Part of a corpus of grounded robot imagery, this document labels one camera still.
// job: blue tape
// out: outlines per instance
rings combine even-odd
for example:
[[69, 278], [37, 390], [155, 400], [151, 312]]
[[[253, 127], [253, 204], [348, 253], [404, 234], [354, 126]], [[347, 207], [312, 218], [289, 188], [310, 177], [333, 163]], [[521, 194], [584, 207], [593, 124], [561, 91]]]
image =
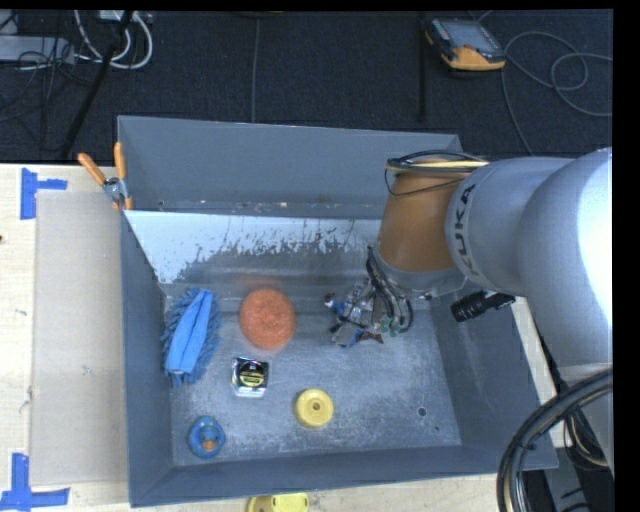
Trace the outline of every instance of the blue tape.
[[20, 191], [20, 219], [34, 219], [36, 216], [36, 192], [40, 189], [66, 190], [67, 181], [38, 180], [38, 174], [26, 167], [22, 168], [22, 188]]
[[31, 492], [29, 457], [21, 453], [11, 456], [11, 489], [0, 496], [0, 510], [29, 512], [32, 507], [56, 507], [69, 501], [69, 488], [59, 491]]

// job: white cable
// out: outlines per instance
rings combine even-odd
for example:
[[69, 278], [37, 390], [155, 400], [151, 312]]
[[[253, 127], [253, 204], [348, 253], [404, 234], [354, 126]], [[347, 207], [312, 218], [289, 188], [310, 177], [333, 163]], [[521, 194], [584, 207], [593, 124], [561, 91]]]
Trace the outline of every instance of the white cable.
[[[97, 57], [96, 59], [94, 59], [93, 57], [88, 57], [86, 55], [80, 55], [77, 54], [76, 57], [82, 60], [88, 60], [91, 62], [96, 62], [96, 63], [100, 63], [102, 62], [102, 55], [100, 54], [100, 52], [95, 48], [95, 46], [93, 46], [93, 44], [91, 44], [91, 40], [89, 39], [89, 36], [87, 35], [86, 30], [84, 29], [84, 25], [82, 24], [82, 20], [80, 19], [80, 12], [77, 9], [73, 10], [73, 14], [76, 18], [76, 23], [78, 24], [78, 30], [80, 31], [80, 35], [82, 36], [82, 40], [84, 41], [84, 43], [87, 45], [87, 47], [89, 48], [89, 50], [91, 50], [91, 52]], [[123, 58], [131, 49], [131, 36], [129, 35], [129, 29], [125, 30], [124, 33], [125, 37], [127, 38], [127, 44], [125, 45], [125, 49], [123, 51], [121, 51], [118, 55], [114, 55], [113, 58], [111, 59], [112, 61], [118, 61], [121, 58]]]
[[[120, 19], [120, 15], [118, 14], [117, 11], [113, 11], [116, 18]], [[80, 31], [80, 35], [82, 36], [82, 39], [84, 41], [84, 43], [87, 45], [87, 47], [91, 50], [91, 52], [96, 56], [96, 58], [93, 57], [88, 57], [86, 55], [76, 55], [76, 57], [78, 57], [79, 59], [83, 59], [83, 60], [88, 60], [90, 62], [94, 62], [96, 64], [99, 64], [102, 62], [102, 55], [100, 54], [100, 52], [91, 44], [91, 41], [84, 29], [84, 26], [82, 25], [82, 21], [80, 20], [80, 13], [78, 12], [77, 9], [74, 9], [73, 11], [75, 19], [76, 19], [76, 23], [78, 24], [78, 30]], [[147, 24], [144, 22], [144, 20], [140, 17], [140, 15], [137, 12], [133, 13], [132, 19], [138, 23], [141, 27], [142, 30], [145, 33], [145, 37], [147, 39], [147, 53], [144, 56], [144, 58], [140, 61], [137, 62], [135, 64], [121, 64], [119, 62], [117, 62], [118, 60], [122, 59], [131, 49], [131, 36], [129, 35], [129, 30], [125, 30], [125, 36], [127, 38], [127, 44], [125, 49], [120, 52], [118, 55], [115, 55], [110, 62], [110, 65], [114, 68], [117, 69], [130, 69], [130, 70], [134, 70], [134, 69], [140, 69], [141, 67], [145, 66], [150, 60], [151, 60], [151, 56], [153, 55], [153, 38], [151, 36], [151, 31], [149, 30], [149, 27], [147, 26]]]

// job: gray bin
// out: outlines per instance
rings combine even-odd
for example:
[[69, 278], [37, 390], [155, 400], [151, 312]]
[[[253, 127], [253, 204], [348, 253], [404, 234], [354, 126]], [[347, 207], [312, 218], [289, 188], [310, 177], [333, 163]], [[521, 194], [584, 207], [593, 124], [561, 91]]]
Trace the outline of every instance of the gray bin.
[[[324, 293], [346, 292], [366, 275], [366, 245], [388, 193], [386, 159], [460, 150], [457, 136], [125, 116], [118, 137], [136, 206], [121, 218], [132, 506], [496, 472], [539, 406], [509, 308], [458, 324], [449, 305], [472, 291], [463, 289], [417, 305], [408, 333], [344, 349], [329, 341], [322, 304]], [[229, 233], [236, 241], [294, 225], [296, 242], [308, 243], [207, 252], [203, 233], [238, 217], [242, 230]], [[193, 246], [202, 249], [195, 258]], [[174, 257], [183, 271], [167, 273]], [[276, 354], [252, 348], [236, 322], [242, 297], [265, 282], [285, 291], [298, 314], [294, 339]], [[222, 342], [200, 381], [172, 389], [162, 371], [165, 307], [194, 285], [219, 295]], [[233, 393], [235, 356], [270, 362], [263, 398]], [[296, 394], [310, 387], [334, 399], [334, 418], [319, 430], [293, 413]], [[227, 435], [212, 461], [186, 444], [205, 414]], [[556, 466], [544, 437], [525, 467]]]

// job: electronic device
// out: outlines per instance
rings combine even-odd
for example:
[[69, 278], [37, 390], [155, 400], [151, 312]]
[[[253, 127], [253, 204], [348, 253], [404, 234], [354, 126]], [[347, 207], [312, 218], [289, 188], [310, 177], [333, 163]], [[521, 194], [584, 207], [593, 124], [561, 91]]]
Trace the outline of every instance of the electronic device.
[[435, 18], [426, 23], [424, 34], [453, 70], [496, 71], [506, 63], [502, 47], [477, 21]]

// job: blue plastic object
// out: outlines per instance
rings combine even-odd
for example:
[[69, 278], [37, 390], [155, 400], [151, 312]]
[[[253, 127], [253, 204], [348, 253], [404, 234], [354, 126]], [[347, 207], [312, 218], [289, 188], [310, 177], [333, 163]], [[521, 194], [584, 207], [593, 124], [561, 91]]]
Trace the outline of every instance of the blue plastic object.
[[200, 416], [187, 438], [191, 451], [202, 459], [218, 455], [226, 440], [222, 427], [211, 416]]
[[69, 488], [59, 491], [31, 492], [29, 487], [29, 457], [21, 453], [11, 456], [11, 490], [3, 491], [0, 510], [30, 511], [32, 507], [55, 507], [66, 505]]
[[22, 168], [22, 188], [20, 192], [20, 219], [33, 219], [36, 216], [36, 192], [40, 189], [66, 190], [66, 180], [38, 180], [38, 174], [26, 167]]
[[220, 338], [218, 297], [210, 290], [190, 288], [166, 315], [164, 373], [173, 387], [193, 383], [204, 374]]

